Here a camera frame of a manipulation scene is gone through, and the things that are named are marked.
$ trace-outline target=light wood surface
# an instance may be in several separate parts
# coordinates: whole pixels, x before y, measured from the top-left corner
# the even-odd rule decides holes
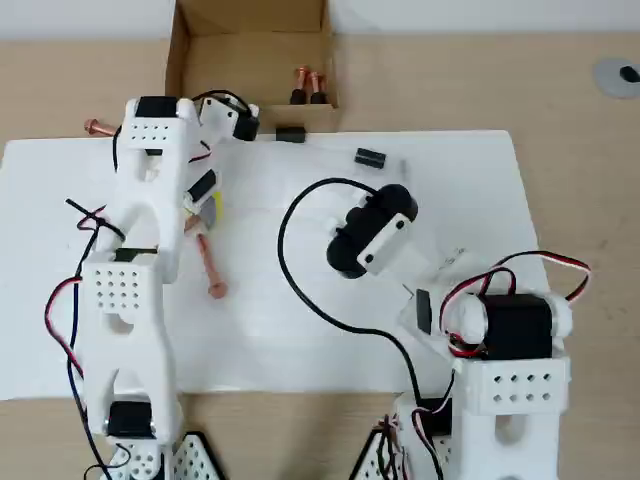
[[[127,98],[162,91],[166,48],[0,44],[0,141],[78,136],[89,116],[117,122]],[[637,62],[640,34],[362,36],[336,48],[342,130],[511,132],[540,245],[596,273],[574,310],[560,478],[637,478],[640,101],[602,96],[591,68],[603,56]],[[549,272],[557,289],[576,281]],[[233,479],[346,479],[391,400],[245,393],[185,406]],[[1,403],[0,442],[3,478],[79,478],[91,460],[69,400]]]

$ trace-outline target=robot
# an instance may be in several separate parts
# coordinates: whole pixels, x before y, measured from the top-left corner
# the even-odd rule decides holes
[[[130,447],[134,463],[126,468],[136,480],[191,478],[183,462],[197,457],[183,448],[173,452],[182,412],[162,305],[163,285],[177,277],[185,192],[190,192],[188,208],[197,213],[215,188],[215,181],[207,183],[194,196],[186,181],[189,159],[202,129],[216,132],[212,143],[229,137],[252,140],[257,132],[255,105],[204,95],[199,96],[206,98],[200,115],[186,99],[143,97],[127,104],[119,141],[122,161],[103,216],[126,235],[140,211],[150,210],[158,245],[125,248],[117,232],[105,230],[85,262],[82,300],[85,317],[92,319],[84,346],[88,424],[110,443]],[[284,257],[287,223],[306,195],[332,183],[361,188],[365,195],[335,230],[327,261],[349,279],[391,269],[398,281],[411,285],[415,294],[404,325],[453,372],[443,397],[423,397],[411,360],[395,337],[328,316],[292,278]],[[374,190],[332,178],[294,200],[279,232],[280,266],[300,299],[343,330],[391,340],[410,366],[413,391],[399,396],[392,415],[372,431],[351,478],[555,480],[559,421],[570,381],[564,338],[572,329],[570,302],[586,289],[588,266],[550,252],[515,255],[542,255],[584,271],[585,280],[566,298],[526,286],[516,289],[515,275],[505,265],[512,257],[497,264],[469,262],[466,252],[458,252],[439,268],[439,259],[425,258],[411,242],[417,215],[418,205],[401,185]],[[511,282],[503,285],[506,275]],[[121,370],[137,376],[146,396],[114,395]],[[206,446],[192,448],[207,453]],[[207,455],[207,462],[217,475],[207,478],[223,478],[215,459]]]

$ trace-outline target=white paper sheet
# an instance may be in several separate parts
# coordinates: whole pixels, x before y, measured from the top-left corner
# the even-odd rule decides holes
[[[358,147],[390,154],[389,168],[379,172],[355,165]],[[87,208],[106,203],[114,177],[110,148],[109,139],[23,140],[7,146],[0,168],[0,399],[70,394],[64,353],[44,328],[44,304],[53,287],[73,274],[89,236],[75,229],[81,215],[64,200],[73,198]],[[211,161],[220,164],[225,197],[225,215],[211,240],[230,292],[219,301],[209,297],[197,248],[187,239],[179,279],[165,290],[183,391],[407,389],[406,367],[388,341],[326,324],[282,277],[276,258],[280,220],[293,197],[316,180],[349,176],[373,187],[405,181],[420,206],[418,245],[421,232],[431,230],[444,250],[464,247],[488,259],[537,246],[506,132],[316,134],[306,145],[262,137],[251,144],[217,145]],[[354,205],[354,192],[344,186],[328,187],[301,205],[285,245],[292,273],[332,315],[397,334],[416,363],[423,390],[437,390],[448,380],[444,365],[397,325],[408,293],[384,274],[342,279],[325,260],[327,218]],[[127,243],[153,235],[143,222]],[[529,285],[548,288],[539,260],[516,262],[514,268]],[[64,334],[70,312],[71,289],[53,313]],[[80,319],[80,361],[82,325],[90,321]],[[122,372],[117,385],[131,389],[136,382]]]

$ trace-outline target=white wall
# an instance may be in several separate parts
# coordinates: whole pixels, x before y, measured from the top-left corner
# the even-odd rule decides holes
[[[0,0],[0,39],[169,35],[173,0],[102,1]],[[330,1],[341,32],[640,30],[640,0]]]

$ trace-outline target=copper screw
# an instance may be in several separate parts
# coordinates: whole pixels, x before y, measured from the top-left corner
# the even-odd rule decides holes
[[[307,82],[307,75],[309,74],[309,67],[298,67],[296,68],[296,73],[298,74],[296,88],[299,90],[304,90],[304,84]]]
[[[322,75],[320,75],[318,72],[311,72],[309,75],[311,77],[311,88],[313,89],[313,93],[320,92],[320,82],[322,81]]]
[[[198,215],[191,215],[184,222],[184,233],[187,233],[189,230],[191,230],[193,227],[195,227],[199,223],[200,223],[200,217]]]
[[[113,137],[116,134],[116,129],[111,125],[106,125],[104,123],[100,123],[95,118],[90,118],[86,122],[84,122],[84,130],[89,135],[95,135],[96,133],[100,133],[107,137]]]
[[[209,240],[202,233],[196,235],[196,239],[198,240],[198,250],[200,250],[200,255],[202,256],[204,269],[207,271],[207,276],[209,277],[209,295],[213,298],[223,298],[227,294],[229,287],[222,281],[222,278],[220,278],[220,274],[213,263],[213,255],[211,253],[211,247],[209,246]]]

